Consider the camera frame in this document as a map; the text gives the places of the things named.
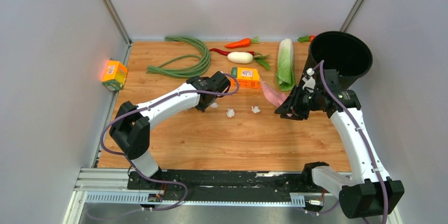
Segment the red chili pepper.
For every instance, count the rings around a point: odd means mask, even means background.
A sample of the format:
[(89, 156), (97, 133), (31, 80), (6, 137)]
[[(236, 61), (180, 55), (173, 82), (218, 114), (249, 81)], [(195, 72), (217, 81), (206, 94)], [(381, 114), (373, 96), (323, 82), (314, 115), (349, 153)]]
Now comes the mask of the red chili pepper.
[[(224, 55), (224, 56), (228, 56), (230, 53), (232, 53), (232, 51), (224, 51), (224, 50), (220, 50), (220, 49), (216, 49), (216, 48), (212, 48), (209, 50), (210, 52), (216, 52), (218, 54)], [(245, 53), (249, 53), (252, 56), (255, 55), (254, 51), (245, 51)]]

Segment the green long beans bundle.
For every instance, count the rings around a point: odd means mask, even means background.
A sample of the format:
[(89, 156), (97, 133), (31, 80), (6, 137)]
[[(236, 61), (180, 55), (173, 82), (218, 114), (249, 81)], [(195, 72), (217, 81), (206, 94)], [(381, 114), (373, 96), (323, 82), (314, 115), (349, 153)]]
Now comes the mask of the green long beans bundle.
[[(211, 52), (205, 42), (190, 36), (166, 36), (164, 38), (168, 42), (181, 42), (194, 47), (199, 55), (185, 54), (171, 59), (159, 66), (147, 66), (146, 73), (160, 74), (170, 78), (188, 79), (194, 76), (200, 76), (207, 72), (211, 66)], [(166, 68), (166, 66), (178, 62), (183, 59), (196, 59), (196, 63), (183, 68)]]

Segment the napa cabbage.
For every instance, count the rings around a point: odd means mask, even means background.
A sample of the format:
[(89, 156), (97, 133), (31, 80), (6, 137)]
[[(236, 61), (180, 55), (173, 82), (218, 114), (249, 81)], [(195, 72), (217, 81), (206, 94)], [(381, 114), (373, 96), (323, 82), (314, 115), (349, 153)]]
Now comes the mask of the napa cabbage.
[(281, 91), (291, 91), (295, 86), (294, 47), (291, 39), (284, 39), (279, 44), (276, 80)]

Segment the paper scrap right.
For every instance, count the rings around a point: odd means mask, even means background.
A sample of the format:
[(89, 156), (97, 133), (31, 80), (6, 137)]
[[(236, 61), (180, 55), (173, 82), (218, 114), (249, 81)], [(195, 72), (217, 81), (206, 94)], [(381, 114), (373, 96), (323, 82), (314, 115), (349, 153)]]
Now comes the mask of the paper scrap right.
[(261, 112), (258, 106), (251, 106), (251, 110), (254, 114)]

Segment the orange box on table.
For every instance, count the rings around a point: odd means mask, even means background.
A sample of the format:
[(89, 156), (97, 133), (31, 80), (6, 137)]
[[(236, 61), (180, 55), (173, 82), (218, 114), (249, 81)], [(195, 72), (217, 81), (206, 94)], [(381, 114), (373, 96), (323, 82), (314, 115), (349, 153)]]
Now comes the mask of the orange box on table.
[(231, 75), (237, 79), (239, 86), (251, 89), (262, 89), (260, 75), (255, 68), (233, 67)]

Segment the orange carrot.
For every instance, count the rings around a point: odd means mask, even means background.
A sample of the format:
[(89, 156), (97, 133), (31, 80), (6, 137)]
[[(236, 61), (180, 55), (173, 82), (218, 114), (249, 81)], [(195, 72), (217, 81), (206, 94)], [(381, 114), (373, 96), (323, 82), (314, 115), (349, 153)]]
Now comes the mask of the orange carrot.
[(259, 42), (259, 37), (256, 36), (254, 38), (245, 38), (236, 42), (232, 42), (225, 45), (227, 49), (237, 49), (237, 48), (246, 48), (251, 46), (252, 44), (257, 44)]

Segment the paper scrap centre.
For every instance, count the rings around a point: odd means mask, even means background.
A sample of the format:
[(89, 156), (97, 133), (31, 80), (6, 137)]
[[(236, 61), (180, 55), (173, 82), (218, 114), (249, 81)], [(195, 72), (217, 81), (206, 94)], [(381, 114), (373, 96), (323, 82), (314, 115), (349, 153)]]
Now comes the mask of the paper scrap centre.
[(235, 111), (233, 109), (227, 109), (226, 116), (231, 118), (235, 115)]

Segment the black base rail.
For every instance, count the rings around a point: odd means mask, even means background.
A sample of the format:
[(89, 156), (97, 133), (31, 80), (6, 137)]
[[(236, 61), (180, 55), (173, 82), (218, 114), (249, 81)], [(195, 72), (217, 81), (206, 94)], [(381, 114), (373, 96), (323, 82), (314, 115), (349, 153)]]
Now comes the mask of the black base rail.
[(183, 184), (186, 201), (279, 203), (290, 202), (292, 193), (317, 198), (323, 194), (301, 172), (160, 170), (153, 181), (135, 171), (128, 176), (128, 189), (162, 192), (165, 200), (181, 199)]

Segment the orange yellow sponge pack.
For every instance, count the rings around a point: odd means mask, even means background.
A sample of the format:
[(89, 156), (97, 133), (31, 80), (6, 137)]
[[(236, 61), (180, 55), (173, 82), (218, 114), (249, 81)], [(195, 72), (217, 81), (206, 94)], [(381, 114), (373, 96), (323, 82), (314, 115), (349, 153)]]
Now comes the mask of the orange yellow sponge pack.
[(109, 60), (101, 84), (110, 91), (120, 91), (123, 89), (128, 69), (120, 61)]

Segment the paper scrap small middle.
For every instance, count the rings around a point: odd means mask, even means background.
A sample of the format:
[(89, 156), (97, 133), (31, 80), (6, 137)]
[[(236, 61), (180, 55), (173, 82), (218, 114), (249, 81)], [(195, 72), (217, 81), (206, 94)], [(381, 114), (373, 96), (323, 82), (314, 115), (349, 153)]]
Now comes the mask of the paper scrap small middle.
[(210, 105), (210, 107), (211, 107), (211, 108), (218, 108), (218, 107), (219, 107), (219, 104), (217, 104), (216, 102), (214, 102), (214, 103), (212, 103), (212, 104)]

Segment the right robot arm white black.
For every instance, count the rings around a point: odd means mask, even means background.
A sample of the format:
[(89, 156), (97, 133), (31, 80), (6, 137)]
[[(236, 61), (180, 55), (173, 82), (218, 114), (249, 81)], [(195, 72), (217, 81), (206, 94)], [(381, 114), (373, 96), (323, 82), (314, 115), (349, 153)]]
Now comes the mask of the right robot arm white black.
[(387, 218), (405, 188), (402, 181), (391, 178), (375, 152), (356, 93), (342, 89), (334, 69), (309, 68), (302, 80), (275, 113), (292, 120), (306, 120), (311, 111), (326, 113), (343, 142), (352, 173), (347, 178), (326, 162), (307, 163), (301, 177), (303, 188), (313, 192), (321, 187), (333, 194), (349, 219)]

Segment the pink dustpan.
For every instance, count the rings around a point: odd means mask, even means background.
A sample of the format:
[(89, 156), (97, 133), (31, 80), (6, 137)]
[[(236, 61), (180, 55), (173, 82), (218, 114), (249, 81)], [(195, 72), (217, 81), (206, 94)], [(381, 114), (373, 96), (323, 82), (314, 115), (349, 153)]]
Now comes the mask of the pink dustpan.
[(270, 87), (262, 78), (259, 78), (259, 82), (265, 99), (272, 104), (275, 109), (279, 108), (287, 100), (286, 94), (278, 92), (276, 89)]

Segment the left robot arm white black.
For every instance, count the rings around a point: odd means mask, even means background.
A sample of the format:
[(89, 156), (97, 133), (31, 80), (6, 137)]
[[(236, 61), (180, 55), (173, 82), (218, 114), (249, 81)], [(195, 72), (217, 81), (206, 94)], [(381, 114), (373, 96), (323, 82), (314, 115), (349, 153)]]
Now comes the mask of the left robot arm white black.
[(229, 77), (221, 71), (211, 77), (194, 76), (156, 99), (136, 105), (127, 101), (120, 106), (116, 118), (104, 131), (120, 148), (119, 154), (140, 172), (141, 182), (148, 189), (158, 188), (162, 181), (160, 167), (150, 151), (151, 130), (187, 109), (205, 112), (218, 97), (231, 95)]

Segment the carrot behind bin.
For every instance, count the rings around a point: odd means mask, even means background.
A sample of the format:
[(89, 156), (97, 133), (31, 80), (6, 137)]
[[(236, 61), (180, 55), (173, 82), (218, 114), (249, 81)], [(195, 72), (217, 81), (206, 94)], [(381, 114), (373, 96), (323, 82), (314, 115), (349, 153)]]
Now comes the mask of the carrot behind bin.
[(300, 43), (312, 42), (314, 38), (315, 38), (315, 35), (306, 35), (306, 36), (299, 37), (297, 39), (297, 41)]

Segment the white radish with leaves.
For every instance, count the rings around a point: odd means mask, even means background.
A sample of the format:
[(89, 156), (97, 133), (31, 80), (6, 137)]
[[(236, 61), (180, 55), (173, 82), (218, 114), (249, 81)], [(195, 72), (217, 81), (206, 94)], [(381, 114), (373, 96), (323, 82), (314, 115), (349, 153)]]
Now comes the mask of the white radish with leaves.
[(253, 61), (259, 63), (261, 66), (263, 66), (267, 71), (271, 70), (271, 67), (269, 63), (266, 61), (269, 55), (262, 55), (259, 53), (255, 53), (255, 55), (252, 55), (249, 52), (230, 52), (227, 55), (227, 58), (229, 61), (233, 63), (238, 64), (250, 64)]

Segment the black trash bin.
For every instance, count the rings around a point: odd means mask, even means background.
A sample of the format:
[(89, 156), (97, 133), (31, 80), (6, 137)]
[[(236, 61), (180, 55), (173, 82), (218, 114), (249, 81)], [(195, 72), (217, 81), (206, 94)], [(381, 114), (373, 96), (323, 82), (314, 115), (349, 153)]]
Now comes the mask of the black trash bin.
[(324, 69), (338, 72), (339, 84), (346, 90), (365, 76), (373, 64), (369, 47), (356, 36), (340, 31), (320, 33), (310, 42), (303, 71), (324, 61)]

